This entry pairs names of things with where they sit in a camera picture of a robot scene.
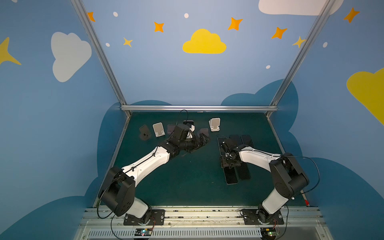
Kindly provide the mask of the purple phone stand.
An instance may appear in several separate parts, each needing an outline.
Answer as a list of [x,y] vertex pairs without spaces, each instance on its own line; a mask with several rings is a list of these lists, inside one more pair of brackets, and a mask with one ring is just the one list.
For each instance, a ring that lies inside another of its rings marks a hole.
[[167,125],[167,134],[171,135],[175,130],[176,125]]

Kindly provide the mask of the white phone stand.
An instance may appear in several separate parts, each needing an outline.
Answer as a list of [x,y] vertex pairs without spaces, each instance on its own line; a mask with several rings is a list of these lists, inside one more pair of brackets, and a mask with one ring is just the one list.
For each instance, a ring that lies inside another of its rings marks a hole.
[[165,135],[164,126],[163,126],[163,123],[161,123],[161,122],[153,124],[153,130],[154,130],[156,138],[159,138],[159,137],[162,137]]

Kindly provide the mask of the white-framed phone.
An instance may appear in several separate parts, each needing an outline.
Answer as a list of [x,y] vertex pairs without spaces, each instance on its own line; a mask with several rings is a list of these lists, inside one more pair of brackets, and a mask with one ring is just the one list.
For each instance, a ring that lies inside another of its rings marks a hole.
[[228,138],[226,138],[226,137],[218,137],[218,146],[219,146],[219,152],[220,152],[221,157],[227,157],[228,156],[227,149],[225,147],[225,143],[226,143],[227,139]]

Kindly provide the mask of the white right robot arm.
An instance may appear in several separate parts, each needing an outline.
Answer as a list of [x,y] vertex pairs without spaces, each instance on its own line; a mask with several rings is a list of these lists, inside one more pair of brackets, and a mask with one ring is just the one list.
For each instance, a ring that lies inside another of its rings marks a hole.
[[249,163],[271,173],[274,189],[259,206],[263,217],[278,212],[291,198],[309,185],[310,180],[296,158],[289,154],[272,154],[247,145],[236,145],[231,139],[220,143],[224,151],[221,156],[223,167],[237,167]]

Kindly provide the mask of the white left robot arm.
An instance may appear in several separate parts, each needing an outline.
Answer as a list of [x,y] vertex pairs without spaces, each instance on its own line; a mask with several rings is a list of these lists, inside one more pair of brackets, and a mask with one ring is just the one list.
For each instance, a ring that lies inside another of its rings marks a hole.
[[155,169],[178,156],[181,151],[191,153],[209,142],[207,128],[200,129],[197,133],[194,133],[194,130],[193,125],[178,124],[171,135],[158,143],[149,154],[123,168],[109,169],[98,193],[100,202],[117,217],[128,213],[136,218],[143,218],[150,206],[136,198],[137,185]]

